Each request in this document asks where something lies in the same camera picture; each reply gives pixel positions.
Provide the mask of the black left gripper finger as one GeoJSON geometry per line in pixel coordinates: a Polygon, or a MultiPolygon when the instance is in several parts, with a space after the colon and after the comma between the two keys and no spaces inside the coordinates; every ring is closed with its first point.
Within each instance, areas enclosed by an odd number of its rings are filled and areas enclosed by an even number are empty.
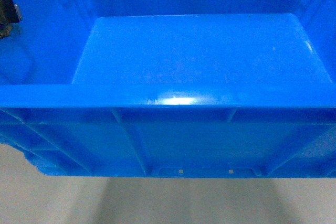
{"type": "Polygon", "coordinates": [[[13,0],[1,0],[1,38],[8,37],[13,24],[21,22],[19,6],[13,0]]]}

